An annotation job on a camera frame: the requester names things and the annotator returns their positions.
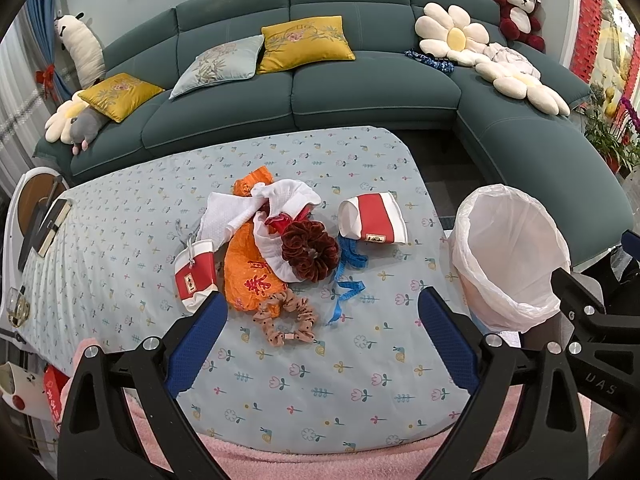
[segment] white sheer curtain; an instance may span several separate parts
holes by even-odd
[[[41,165],[31,155],[55,111],[36,86],[41,57],[23,9],[0,43],[0,188],[9,197],[20,176]]]

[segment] notebook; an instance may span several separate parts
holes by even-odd
[[[44,257],[47,254],[47,250],[49,249],[51,243],[53,242],[53,238],[56,236],[58,229],[62,225],[62,222],[65,220],[67,213],[71,209],[71,202],[64,198],[59,198],[56,200],[49,209],[49,213],[45,218],[45,221],[42,223],[38,234],[33,240],[33,248],[36,249],[36,252]]]

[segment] blue curtain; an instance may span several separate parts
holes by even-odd
[[[56,29],[53,25],[56,16],[54,0],[27,0],[27,15],[45,61],[52,64],[56,47]],[[71,99],[69,88],[57,72],[53,75],[53,88],[61,102]]]

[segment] plush toy's pink foot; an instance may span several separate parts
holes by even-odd
[[[543,40],[540,36],[529,36],[527,40],[529,46],[539,50],[540,52],[545,51],[545,40]]]
[[[500,32],[507,40],[517,40],[520,37],[520,29],[511,20],[502,20],[500,22]]]

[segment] blue gripper pad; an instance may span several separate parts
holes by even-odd
[[[633,231],[627,230],[622,233],[622,240],[620,241],[625,253],[640,261],[640,236]]]
[[[453,382],[473,395],[479,384],[476,354],[428,288],[418,297],[418,315]]]
[[[203,362],[206,361],[225,326],[228,306],[224,294],[216,294],[213,301],[209,304],[205,301],[201,308],[203,307],[206,310],[194,322],[169,358],[164,386],[172,399],[193,386]]]

